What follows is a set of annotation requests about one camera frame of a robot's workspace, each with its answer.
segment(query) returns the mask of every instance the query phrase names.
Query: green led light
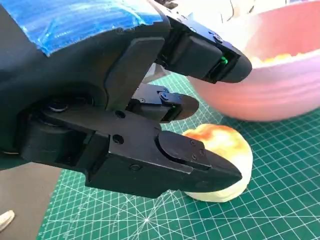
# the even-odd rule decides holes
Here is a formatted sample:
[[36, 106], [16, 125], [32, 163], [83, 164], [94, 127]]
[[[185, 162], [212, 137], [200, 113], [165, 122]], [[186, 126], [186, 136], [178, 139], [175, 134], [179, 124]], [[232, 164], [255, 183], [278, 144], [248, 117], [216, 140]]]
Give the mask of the green led light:
[[226, 59], [224, 56], [221, 57], [221, 62], [225, 65], [228, 64], [228, 59]]

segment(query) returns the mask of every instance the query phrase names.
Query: pink bowl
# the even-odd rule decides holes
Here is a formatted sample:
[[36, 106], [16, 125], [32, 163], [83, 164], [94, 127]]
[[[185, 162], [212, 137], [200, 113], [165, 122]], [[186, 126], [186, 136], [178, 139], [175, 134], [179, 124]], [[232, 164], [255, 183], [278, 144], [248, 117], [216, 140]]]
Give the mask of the pink bowl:
[[249, 59], [304, 55], [254, 67], [236, 84], [188, 77], [214, 109], [242, 120], [276, 121], [320, 107], [320, 1], [238, 18], [220, 35]]

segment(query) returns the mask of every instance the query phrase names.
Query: robotic hand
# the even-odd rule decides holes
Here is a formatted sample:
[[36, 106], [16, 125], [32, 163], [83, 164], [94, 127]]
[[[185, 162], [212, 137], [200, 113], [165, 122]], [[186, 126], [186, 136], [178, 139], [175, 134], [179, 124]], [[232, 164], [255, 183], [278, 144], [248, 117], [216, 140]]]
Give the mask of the robotic hand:
[[[152, 63], [212, 84], [240, 82], [251, 63], [229, 42], [152, 0], [72, 1], [60, 21], [48, 14], [57, 10], [51, 1], [30, 1], [44, 12], [38, 21], [19, 18], [14, 2], [0, 1], [0, 168], [46, 164], [84, 173], [86, 186], [148, 198], [242, 178], [202, 142], [161, 130], [192, 116], [196, 99], [141, 83]], [[93, 17], [97, 2], [109, 8], [104, 17]], [[67, 17], [83, 13], [91, 15], [76, 25]], [[49, 27], [40, 37], [41, 24]]]

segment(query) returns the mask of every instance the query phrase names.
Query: blue tape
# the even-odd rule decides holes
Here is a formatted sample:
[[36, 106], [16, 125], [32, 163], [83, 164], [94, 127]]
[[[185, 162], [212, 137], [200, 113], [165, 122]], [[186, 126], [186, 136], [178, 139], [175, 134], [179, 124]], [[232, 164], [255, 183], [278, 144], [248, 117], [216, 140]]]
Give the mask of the blue tape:
[[0, 0], [0, 3], [47, 56], [99, 33], [162, 22], [146, 0]]

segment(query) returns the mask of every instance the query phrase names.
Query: cutting mat markings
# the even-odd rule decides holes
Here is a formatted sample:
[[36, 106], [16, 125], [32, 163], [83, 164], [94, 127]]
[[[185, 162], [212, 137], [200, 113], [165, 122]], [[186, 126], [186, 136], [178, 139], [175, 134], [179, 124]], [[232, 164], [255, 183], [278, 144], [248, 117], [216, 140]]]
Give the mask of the cutting mat markings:
[[[199, 99], [178, 74], [153, 84]], [[197, 113], [163, 129], [201, 123], [237, 129], [253, 149], [248, 189], [227, 203], [193, 200], [180, 191], [148, 199], [84, 186], [63, 170], [38, 240], [315, 240], [320, 238], [320, 110], [281, 122], [225, 117], [199, 99]]]

